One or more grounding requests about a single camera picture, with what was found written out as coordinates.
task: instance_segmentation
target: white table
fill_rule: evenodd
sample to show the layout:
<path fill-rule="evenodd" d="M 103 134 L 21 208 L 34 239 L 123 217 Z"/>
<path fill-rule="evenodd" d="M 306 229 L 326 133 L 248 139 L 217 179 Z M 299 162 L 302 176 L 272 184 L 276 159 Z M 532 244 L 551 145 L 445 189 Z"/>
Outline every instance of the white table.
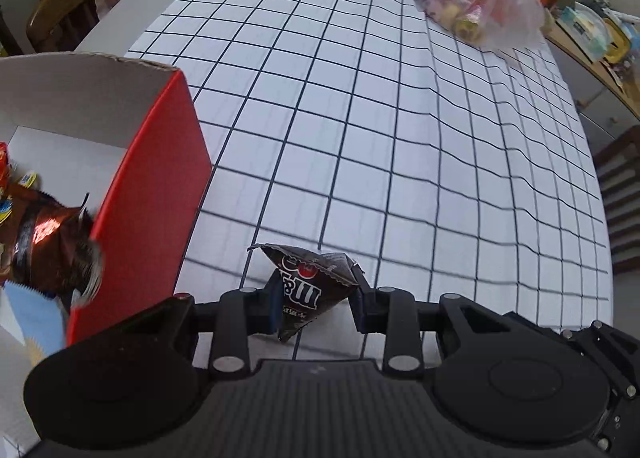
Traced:
<path fill-rule="evenodd" d="M 184 71 L 214 163 L 178 291 L 262 286 L 273 265 L 246 248 L 280 242 L 345 251 L 418 300 L 611 323 L 600 189 L 542 39 L 481 52 L 412 0 L 175 0 L 127 55 Z M 286 345 L 251 345 L 254 361 L 379 359 L 383 341 L 344 302 Z"/>

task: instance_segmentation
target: chair backrest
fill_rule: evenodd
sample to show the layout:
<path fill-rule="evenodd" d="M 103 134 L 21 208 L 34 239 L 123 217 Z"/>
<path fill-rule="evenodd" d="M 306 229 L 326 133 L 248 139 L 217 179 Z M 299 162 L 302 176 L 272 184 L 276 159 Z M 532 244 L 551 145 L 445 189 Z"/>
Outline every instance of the chair backrest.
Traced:
<path fill-rule="evenodd" d="M 36 52 L 73 50 L 97 22 L 94 0 L 41 0 L 27 37 Z"/>

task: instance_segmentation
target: foil wrapper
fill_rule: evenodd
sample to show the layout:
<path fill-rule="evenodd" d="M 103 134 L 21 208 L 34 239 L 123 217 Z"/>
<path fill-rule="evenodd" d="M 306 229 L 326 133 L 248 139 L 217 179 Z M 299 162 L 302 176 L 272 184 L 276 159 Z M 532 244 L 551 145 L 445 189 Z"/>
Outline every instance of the foil wrapper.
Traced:
<path fill-rule="evenodd" d="M 316 254 L 288 245 L 256 244 L 282 276 L 284 302 L 278 339 L 286 342 L 320 314 L 345 299 L 357 286 L 358 265 L 343 252 Z"/>
<path fill-rule="evenodd" d="M 82 306 L 94 298 L 102 275 L 93 222 L 79 207 L 65 207 L 46 193 L 9 183 L 11 214 L 0 224 L 0 282 L 7 279 L 49 297 Z"/>

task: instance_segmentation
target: snack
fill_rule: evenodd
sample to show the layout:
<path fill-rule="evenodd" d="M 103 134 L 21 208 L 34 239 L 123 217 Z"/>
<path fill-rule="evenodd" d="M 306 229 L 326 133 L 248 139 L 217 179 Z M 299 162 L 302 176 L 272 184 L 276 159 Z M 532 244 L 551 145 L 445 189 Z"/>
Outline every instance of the snack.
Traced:
<path fill-rule="evenodd" d="M 286 342 L 305 324 L 345 299 L 358 285 L 352 268 L 358 263 L 343 252 L 316 254 L 288 245 L 255 244 L 278 267 L 284 284 L 282 325 Z"/>
<path fill-rule="evenodd" d="M 467 44 L 472 46 L 479 45 L 484 39 L 481 18 L 482 8 L 475 6 L 458 17 L 450 29 L 456 37 L 459 37 Z"/>
<path fill-rule="evenodd" d="M 38 174 L 35 171 L 29 171 L 17 181 L 17 184 L 30 188 L 36 183 L 37 179 Z M 0 224 L 11 214 L 12 199 L 10 194 L 7 194 L 6 198 L 0 199 Z"/>
<path fill-rule="evenodd" d="M 18 183 L 9 183 L 7 194 L 12 213 L 0 224 L 0 283 L 10 279 L 44 295 L 74 294 L 73 305 L 91 301 L 102 265 L 83 206 L 62 206 Z"/>

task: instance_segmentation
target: red box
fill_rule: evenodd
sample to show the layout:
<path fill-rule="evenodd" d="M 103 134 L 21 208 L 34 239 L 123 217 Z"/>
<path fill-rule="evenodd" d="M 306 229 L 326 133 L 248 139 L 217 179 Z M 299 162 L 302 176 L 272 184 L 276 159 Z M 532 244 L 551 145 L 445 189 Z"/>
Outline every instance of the red box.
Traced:
<path fill-rule="evenodd" d="M 0 61 L 0 95 L 12 160 L 63 204 L 92 192 L 99 206 L 102 285 L 72 311 L 68 343 L 170 296 L 211 173 L 182 72 L 102 54 L 12 57 Z"/>

